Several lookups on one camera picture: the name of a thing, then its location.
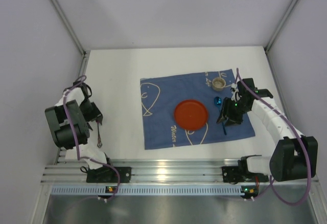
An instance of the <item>gray floor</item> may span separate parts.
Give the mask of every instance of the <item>gray floor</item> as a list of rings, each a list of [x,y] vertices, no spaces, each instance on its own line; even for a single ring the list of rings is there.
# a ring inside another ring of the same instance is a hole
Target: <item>gray floor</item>
[[[304,192],[300,186],[277,189],[292,201]],[[289,207],[271,190],[253,203],[217,196],[118,196],[107,204],[96,198],[77,203],[84,198],[51,196],[43,224],[317,223],[310,201]]]

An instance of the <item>white table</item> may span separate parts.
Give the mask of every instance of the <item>white table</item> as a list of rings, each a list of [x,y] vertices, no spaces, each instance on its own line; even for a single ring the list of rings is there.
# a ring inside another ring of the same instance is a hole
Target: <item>white table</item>
[[[103,113],[100,127],[102,150],[112,159],[231,159],[271,154],[274,142],[260,120],[249,117],[256,136],[205,145],[144,150],[141,78],[240,69],[242,78],[252,77],[258,88],[267,88],[278,106],[281,102],[262,47],[173,48],[93,50],[86,83],[92,101]],[[89,142],[97,142],[96,124]]]

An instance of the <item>slotted metal strip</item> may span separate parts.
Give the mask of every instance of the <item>slotted metal strip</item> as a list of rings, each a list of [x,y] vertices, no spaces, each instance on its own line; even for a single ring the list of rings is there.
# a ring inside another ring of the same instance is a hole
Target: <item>slotted metal strip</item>
[[[55,185],[52,195],[112,195],[107,186]],[[117,195],[129,196],[240,196],[241,186],[131,186],[122,185]]]

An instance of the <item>round plate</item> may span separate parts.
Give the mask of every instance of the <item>round plate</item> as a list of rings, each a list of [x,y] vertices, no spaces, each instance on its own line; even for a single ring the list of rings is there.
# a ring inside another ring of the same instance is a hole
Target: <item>round plate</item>
[[[209,117],[205,106],[197,100],[184,100],[174,111],[176,123],[183,129],[198,130],[202,128]]]

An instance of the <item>blue towel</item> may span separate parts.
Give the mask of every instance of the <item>blue towel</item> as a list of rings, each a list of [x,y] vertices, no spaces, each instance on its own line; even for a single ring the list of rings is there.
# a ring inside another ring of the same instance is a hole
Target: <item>blue towel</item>
[[[211,81],[216,77],[226,81],[226,88],[221,92],[211,88]],[[255,136],[247,114],[243,115],[241,125],[226,127],[227,135],[222,125],[216,123],[219,109],[214,104],[214,98],[219,96],[223,100],[231,97],[230,85],[234,81],[232,70],[141,79],[145,149],[209,144]],[[182,129],[174,120],[175,107],[188,99],[200,101],[209,112],[207,124],[196,131]]]

